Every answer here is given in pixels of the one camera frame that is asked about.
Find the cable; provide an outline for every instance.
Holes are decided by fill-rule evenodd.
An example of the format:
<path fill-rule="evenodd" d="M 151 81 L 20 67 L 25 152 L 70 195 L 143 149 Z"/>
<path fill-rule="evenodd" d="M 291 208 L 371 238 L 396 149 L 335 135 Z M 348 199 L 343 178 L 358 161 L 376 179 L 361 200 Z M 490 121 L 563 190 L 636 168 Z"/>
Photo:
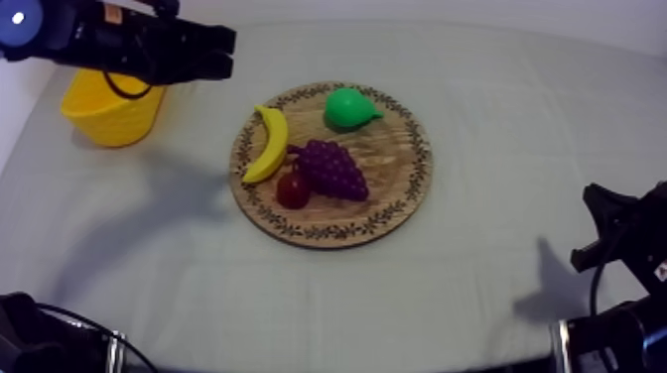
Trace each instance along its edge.
<path fill-rule="evenodd" d="M 611 259 L 611 255 L 616 251 L 616 246 L 618 246 L 618 241 L 620 237 L 625 234 L 626 229 L 621 229 L 615 236 L 613 236 L 609 247 L 606 249 L 600 263 L 596 267 L 596 271 L 593 273 L 593 278 L 591 280 L 591 292 L 589 294 L 589 311 L 591 316 L 598 315 L 598 288 L 600 287 L 600 279 L 602 278 L 602 272 L 604 272 L 604 267 L 606 263 Z"/>
<path fill-rule="evenodd" d="M 144 98 L 151 91 L 151 89 L 153 89 L 153 85 L 149 85 L 146 89 L 144 89 L 139 93 L 128 93 L 122 90 L 118 85 L 116 85 L 113 79 L 111 79 L 111 75 L 109 74 L 109 71 L 107 71 L 106 68 L 102 70 L 102 74 L 104 75 L 104 80 L 106 80 L 106 83 L 109 85 L 109 88 L 111 88 L 113 93 L 127 100 L 138 100 L 140 98 Z"/>
<path fill-rule="evenodd" d="M 600 259 L 600 262 L 596 267 L 596 271 L 593 274 L 593 278 L 591 280 L 591 293 L 589 296 L 589 310 L 591 313 L 591 317 L 598 315 L 598 288 L 600 287 L 600 279 L 602 278 L 602 272 L 604 272 L 604 267 L 606 266 L 606 263 L 609 261 L 609 259 L 611 259 L 613 252 L 616 251 L 616 246 L 618 246 L 620 238 L 625 234 L 626 231 L 627 227 L 623 226 L 613 236 L 611 242 L 609 243 L 609 246 L 604 252 L 604 255 L 602 255 L 602 258 Z M 604 351 L 604 349 L 601 348 L 600 350 L 598 350 L 598 354 L 600 355 L 600 360 L 602 360 L 602 365 L 604 365 L 604 369 L 609 373 L 614 372 L 615 369 L 613 369 L 613 366 L 611 365 L 609 358 L 606 356 L 606 351 Z"/>
<path fill-rule="evenodd" d="M 146 62 L 148 63 L 148 66 L 149 66 L 149 69 L 150 69 L 149 75 L 155 76 L 155 70 L 156 70 L 155 61 L 153 61 L 153 59 L 146 52 L 146 49 L 144 48 L 144 45 L 141 42 L 141 38 L 139 38 L 138 35 L 134 36 L 134 41 L 137 43 L 137 46 L 139 46 L 139 49 L 143 53 L 144 58 L 146 59 Z M 106 66 L 104 53 L 102 52 L 100 47 L 97 48 L 97 54 L 100 56 L 100 62 L 102 64 L 101 71 L 102 71 L 102 75 L 104 75 L 104 80 L 106 80 L 106 84 L 109 86 L 109 88 L 111 88 L 113 93 L 115 93 L 119 97 L 125 98 L 127 100 L 138 100 L 140 98 L 146 97 L 146 95 L 151 92 L 151 89 L 153 89 L 153 85 L 148 84 L 146 89 L 144 89 L 143 91 L 141 91 L 139 93 L 128 93 L 128 92 L 124 91 L 111 78 L 111 74 L 109 73 L 109 68 Z"/>
<path fill-rule="evenodd" d="M 86 318 L 86 317 L 84 317 L 84 316 L 82 316 L 78 313 L 74 313 L 72 311 L 61 309 L 61 308 L 56 307 L 56 306 L 51 306 L 51 305 L 46 305 L 46 304 L 39 304 L 39 303 L 35 304 L 35 306 L 37 306 L 38 309 L 42 309 L 44 311 L 49 311 L 49 312 L 53 312 L 53 313 L 58 313 L 58 314 L 73 318 L 77 321 L 81 321 L 83 323 L 88 324 L 89 326 L 94 327 L 95 329 L 99 330 L 102 334 L 108 336 L 109 338 L 113 338 L 113 339 L 117 340 L 118 342 L 120 342 L 120 344 L 127 347 L 130 351 L 132 351 L 135 355 L 137 355 L 137 357 L 139 357 L 139 359 L 141 361 L 143 361 L 144 364 L 146 364 L 146 366 L 148 367 L 148 369 L 152 373 L 159 373 L 159 371 L 155 367 L 155 365 L 153 365 L 153 363 L 151 363 L 151 360 L 149 360 L 148 357 L 146 357 L 143 353 L 141 353 L 141 351 L 139 351 L 139 349 L 137 349 L 137 347 L 132 345 L 132 343 L 128 342 L 127 340 L 118 337 L 113 331 L 111 331 L 108 328 L 100 325 L 99 323 L 97 323 L 97 322 L 95 322 L 95 321 L 93 321 L 89 318 Z"/>

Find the decorative border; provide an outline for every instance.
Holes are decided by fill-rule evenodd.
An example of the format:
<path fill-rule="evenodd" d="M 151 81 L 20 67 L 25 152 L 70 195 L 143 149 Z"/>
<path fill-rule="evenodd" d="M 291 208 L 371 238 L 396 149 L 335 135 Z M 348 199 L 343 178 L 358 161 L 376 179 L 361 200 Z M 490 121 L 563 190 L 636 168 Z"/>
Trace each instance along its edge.
<path fill-rule="evenodd" d="M 412 113 L 401 105 L 398 101 L 389 95 L 382 93 L 374 88 L 345 83 L 318 83 L 315 86 L 297 89 L 291 94 L 282 95 L 275 101 L 269 102 L 269 105 L 277 109 L 284 109 L 287 104 L 296 103 L 302 99 L 310 99 L 319 94 L 324 94 L 335 89 L 349 87 L 357 89 L 364 96 L 373 99 L 376 103 L 383 104 L 387 110 L 398 113 L 400 118 L 405 119 L 405 128 L 410 136 L 410 145 L 415 153 L 416 160 L 412 163 L 413 171 L 410 174 L 410 186 L 405 190 L 405 200 L 398 199 L 389 203 L 384 209 L 368 216 L 363 224 L 354 222 L 349 225 L 332 224 L 328 226 L 310 226 L 294 225 L 279 213 L 274 212 L 271 206 L 262 203 L 255 185 L 243 184 L 245 197 L 248 203 L 257 208 L 257 214 L 260 219 L 269 223 L 273 229 L 283 236 L 303 237 L 309 240 L 322 240 L 334 238 L 345 240 L 349 237 L 373 235 L 375 230 L 388 224 L 396 214 L 405 211 L 408 202 L 418 202 L 419 195 L 424 189 L 424 181 L 428 176 L 428 163 L 431 152 L 428 149 L 428 142 L 424 139 L 420 131 L 420 125 L 412 117 Z M 255 113 L 249 126 L 243 127 L 240 134 L 240 145 L 234 155 L 238 159 L 238 166 L 235 173 L 239 176 L 245 175 L 248 165 L 251 163 L 250 151 L 252 150 L 252 137 L 255 130 L 262 126 L 262 118 Z"/>

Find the white wall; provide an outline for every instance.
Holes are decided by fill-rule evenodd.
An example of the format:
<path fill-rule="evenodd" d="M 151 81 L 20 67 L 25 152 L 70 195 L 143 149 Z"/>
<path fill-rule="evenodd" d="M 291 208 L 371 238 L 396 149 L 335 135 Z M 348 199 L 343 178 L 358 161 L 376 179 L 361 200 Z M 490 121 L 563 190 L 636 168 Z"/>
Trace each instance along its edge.
<path fill-rule="evenodd" d="M 182 7 L 184 18 L 229 26 L 336 19 L 453 21 L 667 55 L 665 0 L 182 0 Z M 47 62 L 0 62 L 0 171 L 52 72 Z"/>
<path fill-rule="evenodd" d="M 0 173 L 55 68 L 38 60 L 0 62 Z"/>

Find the purple grapes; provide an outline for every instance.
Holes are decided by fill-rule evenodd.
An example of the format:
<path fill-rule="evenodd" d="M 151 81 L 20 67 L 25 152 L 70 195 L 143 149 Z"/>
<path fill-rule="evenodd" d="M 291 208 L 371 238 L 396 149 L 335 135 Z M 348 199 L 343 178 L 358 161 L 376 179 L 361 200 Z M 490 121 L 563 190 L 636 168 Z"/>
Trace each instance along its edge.
<path fill-rule="evenodd" d="M 309 181 L 314 192 L 356 201 L 368 199 L 363 173 L 338 143 L 311 140 L 305 148 L 290 145 L 287 152 L 298 156 L 295 170 Z"/>

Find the plastic fruit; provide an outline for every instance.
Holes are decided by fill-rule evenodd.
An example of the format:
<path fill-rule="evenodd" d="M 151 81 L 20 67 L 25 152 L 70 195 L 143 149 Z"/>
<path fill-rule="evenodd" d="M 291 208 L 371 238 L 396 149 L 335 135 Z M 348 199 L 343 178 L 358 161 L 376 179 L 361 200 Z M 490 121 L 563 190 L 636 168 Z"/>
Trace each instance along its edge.
<path fill-rule="evenodd" d="M 342 199 L 365 201 L 369 197 L 363 173 L 346 148 L 336 142 L 311 140 L 305 148 L 290 145 L 289 154 L 299 156 L 295 169 L 314 192 Z"/>
<path fill-rule="evenodd" d="M 384 114 L 361 92 L 352 88 L 335 90 L 327 98 L 326 119 L 334 126 L 350 128 L 360 126 Z"/>
<path fill-rule="evenodd" d="M 308 181 L 299 173 L 285 174 L 278 180 L 276 199 L 285 208 L 304 208 L 311 199 L 311 188 Z"/>
<path fill-rule="evenodd" d="M 255 110 L 262 114 L 268 133 L 268 143 L 261 156 L 250 165 L 243 177 L 244 183 L 263 182 L 283 164 L 287 150 L 289 131 L 285 115 L 278 109 L 257 105 Z"/>

